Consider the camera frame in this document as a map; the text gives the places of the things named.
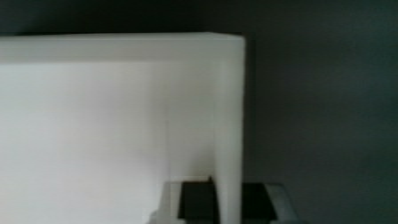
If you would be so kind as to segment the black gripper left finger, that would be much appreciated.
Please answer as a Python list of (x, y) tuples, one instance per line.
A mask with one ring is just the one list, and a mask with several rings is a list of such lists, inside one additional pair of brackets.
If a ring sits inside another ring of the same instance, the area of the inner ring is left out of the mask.
[(148, 224), (219, 224), (212, 179), (166, 182)]

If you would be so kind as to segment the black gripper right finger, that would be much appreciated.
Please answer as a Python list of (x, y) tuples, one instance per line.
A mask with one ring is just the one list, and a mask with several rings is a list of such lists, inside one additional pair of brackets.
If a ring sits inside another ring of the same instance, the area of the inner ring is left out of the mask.
[(305, 224), (280, 184), (243, 184), (241, 224)]

